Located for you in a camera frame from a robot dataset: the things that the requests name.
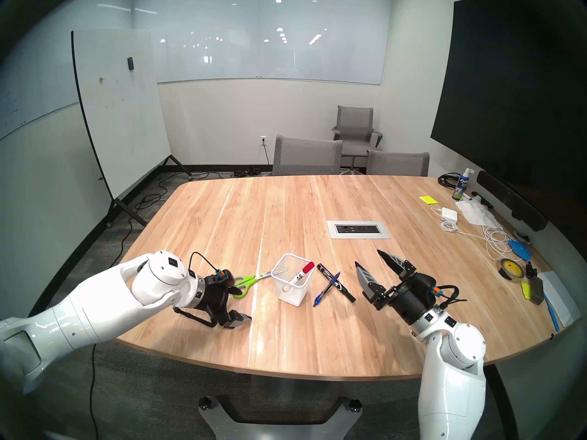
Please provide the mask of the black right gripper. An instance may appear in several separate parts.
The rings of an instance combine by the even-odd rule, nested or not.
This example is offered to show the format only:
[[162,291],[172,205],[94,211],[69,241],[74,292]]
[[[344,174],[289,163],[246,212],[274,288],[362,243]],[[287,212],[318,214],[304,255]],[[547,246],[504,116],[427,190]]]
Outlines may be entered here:
[[436,280],[429,275],[414,275],[416,268],[408,260],[403,261],[383,250],[378,249],[377,252],[385,264],[403,280],[394,290],[386,292],[356,261],[354,265],[362,294],[368,302],[374,302],[377,310],[391,306],[411,326],[436,305],[436,296],[432,293],[432,289],[437,286]]

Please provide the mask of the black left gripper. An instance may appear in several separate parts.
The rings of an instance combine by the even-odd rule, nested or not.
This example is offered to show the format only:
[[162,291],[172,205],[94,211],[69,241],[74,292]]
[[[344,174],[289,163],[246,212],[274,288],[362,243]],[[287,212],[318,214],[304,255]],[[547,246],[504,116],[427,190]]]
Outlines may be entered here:
[[210,328],[220,325],[225,329],[235,329],[252,321],[252,317],[236,310],[227,310],[229,295],[242,296],[242,290],[237,286],[212,287],[207,286],[198,304],[198,310],[204,311],[210,317],[210,321],[199,319],[198,321]]

